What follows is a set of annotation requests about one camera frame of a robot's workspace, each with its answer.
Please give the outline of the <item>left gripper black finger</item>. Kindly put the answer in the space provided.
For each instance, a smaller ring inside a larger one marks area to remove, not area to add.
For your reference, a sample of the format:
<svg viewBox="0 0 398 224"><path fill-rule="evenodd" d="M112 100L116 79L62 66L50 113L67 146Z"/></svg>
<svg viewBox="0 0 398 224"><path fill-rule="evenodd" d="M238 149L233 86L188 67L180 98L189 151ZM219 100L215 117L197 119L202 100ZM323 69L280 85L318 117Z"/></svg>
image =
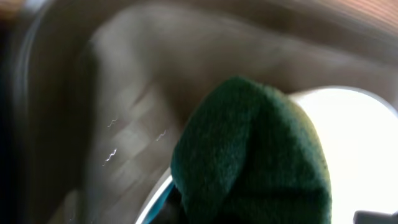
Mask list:
<svg viewBox="0 0 398 224"><path fill-rule="evenodd" d="M353 218L354 224L397 224L397 214L357 211Z"/></svg>

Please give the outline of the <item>white plate back stained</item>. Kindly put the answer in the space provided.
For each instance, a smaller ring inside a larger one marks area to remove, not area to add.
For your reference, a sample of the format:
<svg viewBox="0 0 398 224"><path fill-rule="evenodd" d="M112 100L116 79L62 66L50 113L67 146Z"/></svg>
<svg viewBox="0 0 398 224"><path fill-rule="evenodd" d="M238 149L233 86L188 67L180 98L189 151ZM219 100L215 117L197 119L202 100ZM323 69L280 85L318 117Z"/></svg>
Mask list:
<svg viewBox="0 0 398 224"><path fill-rule="evenodd" d="M329 88L287 96L318 134L331 184L330 223L351 223L356 211L397 211L397 117L377 98ZM184 223L171 168L152 193L139 223Z"/></svg>

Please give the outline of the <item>green yellow sponge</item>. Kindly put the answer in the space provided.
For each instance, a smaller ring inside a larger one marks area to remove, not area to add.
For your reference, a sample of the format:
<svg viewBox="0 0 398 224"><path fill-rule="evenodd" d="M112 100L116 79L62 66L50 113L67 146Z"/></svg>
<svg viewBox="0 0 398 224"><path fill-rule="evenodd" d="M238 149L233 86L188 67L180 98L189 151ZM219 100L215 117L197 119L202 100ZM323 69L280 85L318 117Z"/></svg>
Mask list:
<svg viewBox="0 0 398 224"><path fill-rule="evenodd" d="M184 223L330 223L313 123L271 86L226 80L192 114L171 160Z"/></svg>

